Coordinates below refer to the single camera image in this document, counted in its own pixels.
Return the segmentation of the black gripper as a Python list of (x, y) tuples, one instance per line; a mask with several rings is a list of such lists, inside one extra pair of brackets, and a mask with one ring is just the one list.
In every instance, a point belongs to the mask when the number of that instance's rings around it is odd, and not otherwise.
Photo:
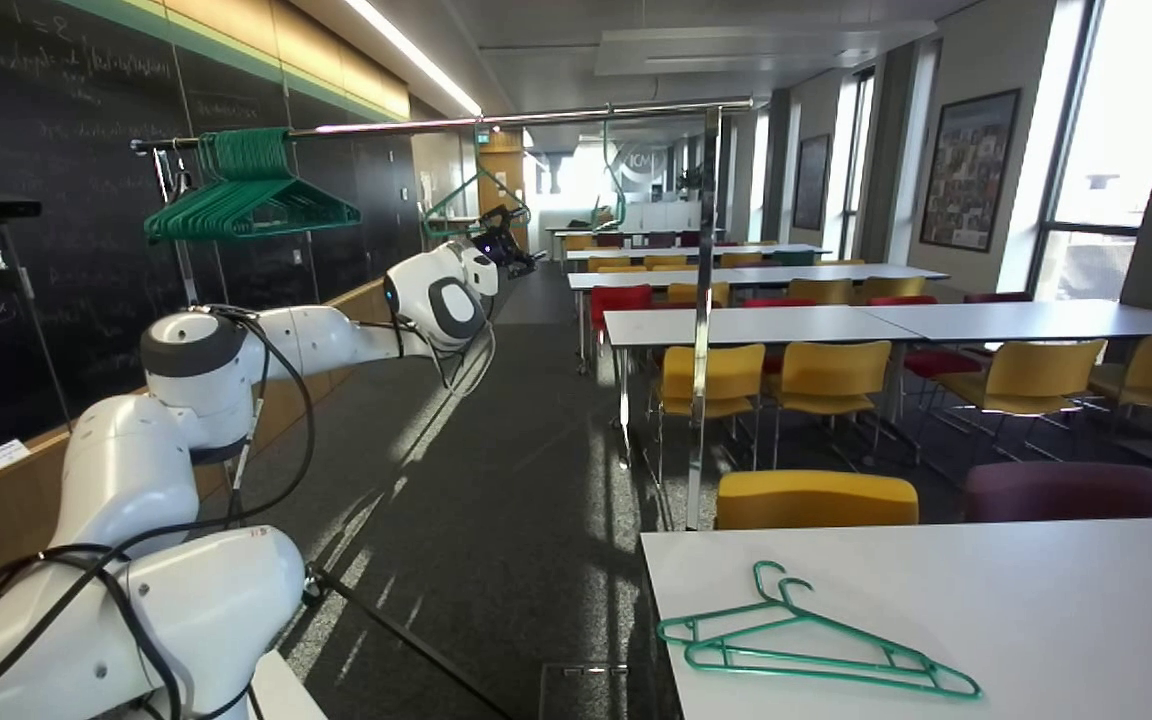
[(502, 206), (479, 216), (477, 250), (496, 261), (502, 278), (529, 278), (534, 261), (512, 239), (512, 211)]

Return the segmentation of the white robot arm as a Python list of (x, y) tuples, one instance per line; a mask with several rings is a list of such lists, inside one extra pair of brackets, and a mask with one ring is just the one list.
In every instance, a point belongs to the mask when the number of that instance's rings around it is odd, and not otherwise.
[(248, 507), (203, 522), (195, 467), (248, 454), (266, 381), (466, 350), (498, 279), (485, 250), (444, 239), (383, 272), (379, 329), (330, 304), (147, 323), (145, 386), (70, 425), (47, 546), (0, 568), (0, 720), (248, 720), (309, 573)]

